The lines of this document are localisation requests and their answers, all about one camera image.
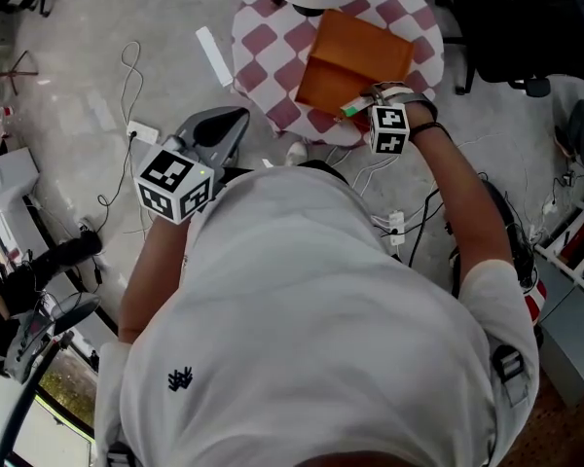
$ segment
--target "checkered tablecloth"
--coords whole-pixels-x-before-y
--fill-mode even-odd
[[[444,45],[424,0],[355,0],[341,8],[415,44],[406,79],[431,100],[444,73]],[[232,28],[234,88],[266,114],[277,133],[291,131],[311,142],[355,146],[364,133],[350,122],[296,103],[311,44],[321,18],[305,18],[290,4],[242,0]]]

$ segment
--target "white strip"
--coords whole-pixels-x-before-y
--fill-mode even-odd
[[[218,81],[221,82],[223,87],[230,85],[233,79],[232,73],[230,73],[230,70],[225,63],[225,59],[221,55],[221,51],[218,50],[210,30],[204,26],[203,28],[198,29],[195,34],[197,35],[197,38],[199,38],[201,46],[203,47],[207,58],[210,60],[210,64],[212,64],[212,68],[218,77]]]

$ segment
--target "orange folder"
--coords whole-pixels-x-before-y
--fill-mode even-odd
[[[340,108],[374,83],[404,81],[414,44],[364,20],[324,13],[296,94],[297,102],[341,117]],[[363,115],[352,120],[368,127]]]

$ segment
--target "white shelf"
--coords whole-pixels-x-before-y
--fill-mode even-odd
[[[575,285],[580,286],[584,290],[584,258],[575,269],[571,269],[559,259],[559,255],[563,249],[573,240],[584,225],[584,201],[579,200],[575,202],[575,205],[582,209],[582,212],[566,227],[566,230],[547,247],[542,247],[537,244],[534,246],[534,249],[548,262],[566,273]]]

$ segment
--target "gray floor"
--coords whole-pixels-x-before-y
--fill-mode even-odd
[[[230,30],[239,1],[55,0],[49,18],[32,13],[21,16],[18,48],[32,52],[42,75],[19,81],[15,132],[31,148],[41,169],[35,195],[54,215],[42,212],[56,238],[66,236],[56,219],[72,233],[76,220],[84,215],[101,224],[105,211],[96,196],[111,198],[117,188],[128,146],[119,108],[126,74],[120,53],[132,40],[142,46],[138,67],[145,77],[134,119],[169,134],[201,109],[245,105],[251,109],[252,121],[241,146],[240,165],[262,167],[262,158],[283,162],[295,136],[275,139],[262,113],[223,89],[195,36],[197,29],[208,26],[232,67]],[[441,10],[436,16],[444,34],[456,34],[452,18]],[[454,85],[464,77],[462,51],[447,48],[445,59],[446,73],[436,99],[440,121],[456,143],[487,137],[463,146],[463,153],[500,190],[508,192],[526,224],[541,227],[541,206],[551,195],[554,175],[560,175],[565,164],[552,140],[554,122],[561,122],[574,102],[584,98],[584,83],[556,78],[552,95],[532,99],[506,85],[477,79],[474,93],[459,97],[454,95]],[[128,97],[133,89],[134,83],[128,84]],[[325,158],[329,149],[312,148],[311,153]],[[136,143],[135,162],[144,150]],[[358,149],[338,169],[351,181],[360,168],[380,160],[367,149]],[[360,179],[359,188],[366,177]],[[423,203],[431,182],[428,168],[410,147],[397,164],[374,175],[364,197],[375,214],[385,216],[399,209],[410,215]],[[571,192],[575,197],[584,193],[584,178],[573,191],[558,191],[560,211],[546,217],[546,228],[552,229],[568,211]],[[146,214],[143,221],[149,226]],[[428,223],[415,268],[447,286],[448,254],[454,241],[443,227],[441,215]],[[128,179],[102,231],[105,272],[99,292],[113,316],[143,244],[141,229]],[[409,257],[413,238],[409,235],[400,248],[404,259]],[[92,268],[82,270],[92,288]]]

